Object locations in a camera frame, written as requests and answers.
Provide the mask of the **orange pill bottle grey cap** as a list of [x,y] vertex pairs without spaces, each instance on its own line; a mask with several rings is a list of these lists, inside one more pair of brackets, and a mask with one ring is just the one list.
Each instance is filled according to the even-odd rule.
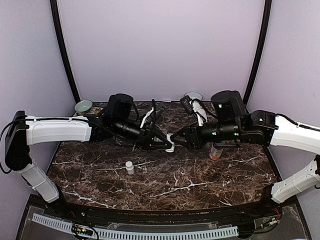
[[225,147],[225,141],[213,142],[211,145],[209,157],[214,161],[219,160],[224,150],[224,147]]

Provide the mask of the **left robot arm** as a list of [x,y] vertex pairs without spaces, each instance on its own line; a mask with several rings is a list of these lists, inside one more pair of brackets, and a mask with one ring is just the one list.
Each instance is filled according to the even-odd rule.
[[31,157],[30,146],[50,142],[100,142],[111,138],[133,143],[144,150],[174,151],[170,136],[157,126],[156,120],[163,112],[162,106],[152,102],[151,110],[143,117],[130,119],[135,108],[133,97],[117,93],[109,97],[107,106],[98,114],[74,117],[35,117],[17,111],[12,122],[1,132],[5,136],[4,163],[9,174],[14,171],[37,191],[51,210],[60,218],[71,213],[58,187],[40,169]]

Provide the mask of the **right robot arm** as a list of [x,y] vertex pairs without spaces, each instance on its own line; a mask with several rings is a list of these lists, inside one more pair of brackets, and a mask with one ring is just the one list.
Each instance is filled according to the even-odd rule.
[[207,143],[239,140],[261,146],[284,146],[315,154],[315,158],[290,177],[264,188],[255,213],[266,217],[290,197],[320,182],[320,129],[296,122],[286,115],[265,110],[248,113],[236,90],[224,90],[211,97],[217,121],[193,123],[170,136],[170,140],[189,150]]

